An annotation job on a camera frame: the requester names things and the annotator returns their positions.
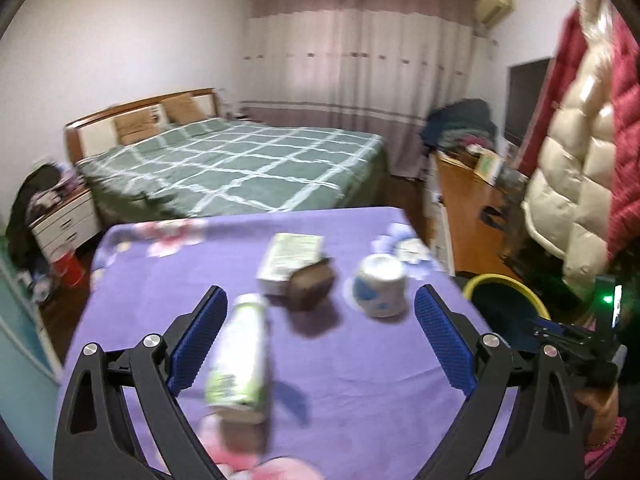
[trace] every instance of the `green plaid bedsheet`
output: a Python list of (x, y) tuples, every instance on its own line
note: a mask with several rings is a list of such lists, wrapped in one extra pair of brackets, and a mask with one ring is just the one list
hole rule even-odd
[(210, 119), (82, 160), (92, 189), (176, 218), (328, 209), (369, 175), (380, 136)]

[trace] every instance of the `wall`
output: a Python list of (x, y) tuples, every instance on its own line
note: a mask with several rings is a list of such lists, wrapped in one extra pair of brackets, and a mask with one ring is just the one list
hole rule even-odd
[(551, 57), (562, 22), (576, 0), (515, 0), (514, 11), (492, 28), (475, 52), (467, 95), (490, 104), (502, 132), (509, 67)]
[(239, 87), (245, 0), (26, 0), (0, 40), (0, 218), (65, 123), (153, 95)]

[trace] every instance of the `wooden desk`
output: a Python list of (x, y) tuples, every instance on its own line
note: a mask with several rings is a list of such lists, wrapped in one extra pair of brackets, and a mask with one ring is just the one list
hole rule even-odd
[(498, 257), (502, 232), (478, 218), (484, 206), (500, 205), (500, 192), (469, 168), (436, 160), (456, 271), (504, 274), (519, 280)]

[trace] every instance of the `small box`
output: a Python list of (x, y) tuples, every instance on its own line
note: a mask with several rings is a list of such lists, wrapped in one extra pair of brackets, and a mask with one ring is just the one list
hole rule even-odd
[(284, 296), (292, 273), (318, 262), (322, 258), (321, 247), (321, 236), (277, 233), (258, 268), (256, 278), (262, 291)]

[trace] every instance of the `red quilted jacket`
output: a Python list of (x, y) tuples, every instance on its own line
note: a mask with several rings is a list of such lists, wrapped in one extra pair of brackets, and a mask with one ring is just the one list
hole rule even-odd
[(607, 233), (609, 260), (640, 235), (640, 85), (636, 69), (639, 52), (626, 23), (616, 16), (611, 88), (616, 164)]
[(587, 42), (580, 28), (580, 9), (574, 10), (564, 20), (556, 58), (546, 72), (545, 82), (529, 123), (519, 153), (518, 171), (531, 176), (538, 165), (538, 154), (546, 137), (558, 103), (575, 79), (580, 62), (587, 51)]

